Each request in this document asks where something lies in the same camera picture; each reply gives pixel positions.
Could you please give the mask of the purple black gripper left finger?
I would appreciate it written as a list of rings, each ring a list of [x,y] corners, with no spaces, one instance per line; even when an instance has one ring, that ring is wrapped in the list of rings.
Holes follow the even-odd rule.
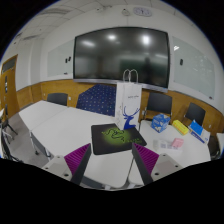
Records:
[[[64,159],[72,173],[71,182],[79,185],[82,181],[89,158],[91,155],[91,144],[88,143],[67,154]]]

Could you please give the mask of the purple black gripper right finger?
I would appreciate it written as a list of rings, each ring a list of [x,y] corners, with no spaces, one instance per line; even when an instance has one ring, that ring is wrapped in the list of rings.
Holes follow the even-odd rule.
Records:
[[[152,150],[139,144],[132,144],[132,154],[137,164],[140,176],[145,185],[153,182],[151,177],[152,170],[159,158],[159,155]]]

